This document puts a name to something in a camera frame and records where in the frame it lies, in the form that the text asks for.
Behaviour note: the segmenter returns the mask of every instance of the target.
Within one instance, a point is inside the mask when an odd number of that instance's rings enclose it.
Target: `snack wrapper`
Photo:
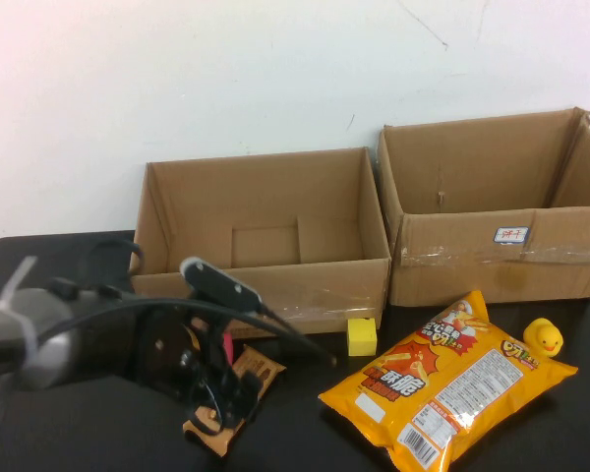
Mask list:
[[[261,354],[256,349],[245,346],[245,350],[236,360],[236,362],[234,362],[232,369],[238,377],[242,377],[247,371],[256,375],[263,383],[263,387],[258,394],[258,398],[261,398],[265,394],[266,389],[275,380],[277,374],[286,368],[274,361],[271,361],[267,356]],[[197,409],[196,414],[197,417],[208,427],[214,430],[218,429],[218,424],[213,419],[215,415],[214,410],[205,406],[201,406]],[[223,457],[227,453],[227,448],[229,447],[229,443],[231,442],[232,438],[234,438],[234,435],[238,433],[238,430],[241,429],[244,423],[245,421],[242,420],[234,429],[225,428],[218,435],[209,436],[195,428],[195,425],[193,425],[192,422],[187,421],[184,423],[184,433],[191,432],[197,435],[207,447]]]
[[[577,372],[489,322],[469,293],[320,399],[402,472],[444,472],[480,437]]]

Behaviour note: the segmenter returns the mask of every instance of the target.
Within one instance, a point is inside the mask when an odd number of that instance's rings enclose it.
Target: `yellow rubber duck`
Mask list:
[[[547,357],[555,357],[563,346],[560,330],[546,318],[538,318],[522,333],[524,342]]]

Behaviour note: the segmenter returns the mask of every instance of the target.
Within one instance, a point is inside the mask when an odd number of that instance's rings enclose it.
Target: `open cardboard box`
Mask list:
[[[179,265],[197,256],[305,332],[380,324],[390,256],[365,148],[150,163],[135,242],[139,294],[188,296]]]
[[[590,128],[579,108],[385,127],[389,302],[590,296]]]

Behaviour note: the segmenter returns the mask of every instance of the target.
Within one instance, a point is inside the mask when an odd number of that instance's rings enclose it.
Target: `yellow foam block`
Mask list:
[[[378,338],[373,318],[355,318],[347,321],[347,354],[375,356]]]

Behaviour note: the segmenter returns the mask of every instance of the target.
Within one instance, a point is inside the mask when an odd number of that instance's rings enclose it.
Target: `black table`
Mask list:
[[[40,286],[52,276],[74,278],[84,250],[110,235],[131,239],[133,233],[1,239],[0,289],[26,255],[39,260],[24,286]],[[109,250],[101,255],[92,276],[122,273],[128,258],[121,250]],[[379,352],[439,310],[388,309],[379,333]],[[565,338],[560,359],[580,371],[492,430],[451,470],[590,471],[590,301],[491,306],[490,316],[518,338],[535,318],[551,319]],[[0,436],[0,471],[395,470],[381,449],[370,446],[317,400],[320,392],[371,358],[347,358],[344,334],[315,339],[341,354],[337,368],[280,351],[274,340],[256,341],[288,369],[265,397],[257,420],[239,433],[224,460],[184,439],[181,405],[159,393],[108,378],[16,393]]]

